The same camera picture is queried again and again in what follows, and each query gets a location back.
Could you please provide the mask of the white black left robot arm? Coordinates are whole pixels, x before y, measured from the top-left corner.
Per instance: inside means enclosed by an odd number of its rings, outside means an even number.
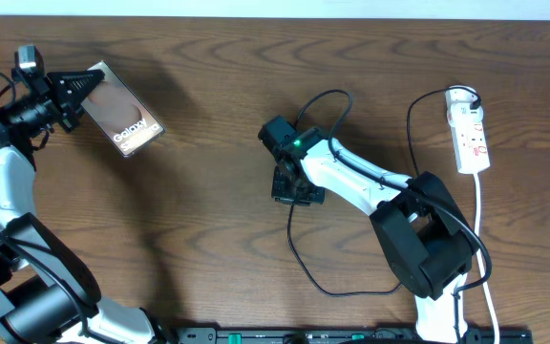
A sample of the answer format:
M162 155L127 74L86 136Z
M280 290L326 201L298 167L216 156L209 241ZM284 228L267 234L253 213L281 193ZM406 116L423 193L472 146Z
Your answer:
M0 107L0 337L7 343L167 343L142 308L102 296L88 267L35 215L32 139L71 132L105 74L16 68L29 92Z

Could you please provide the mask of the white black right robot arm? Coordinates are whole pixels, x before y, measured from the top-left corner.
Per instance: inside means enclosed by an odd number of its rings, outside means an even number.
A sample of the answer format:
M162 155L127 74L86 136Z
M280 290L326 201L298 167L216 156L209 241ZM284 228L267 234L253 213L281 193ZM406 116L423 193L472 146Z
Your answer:
M272 196L290 205L322 203L331 191L370 219L392 273L415 296L416 331L424 340L463 343L465 290L485 283L467 274L486 246L470 228L437 176L416 178L380 168L346 149L318 127L304 133L282 117L262 126L259 141L277 164Z

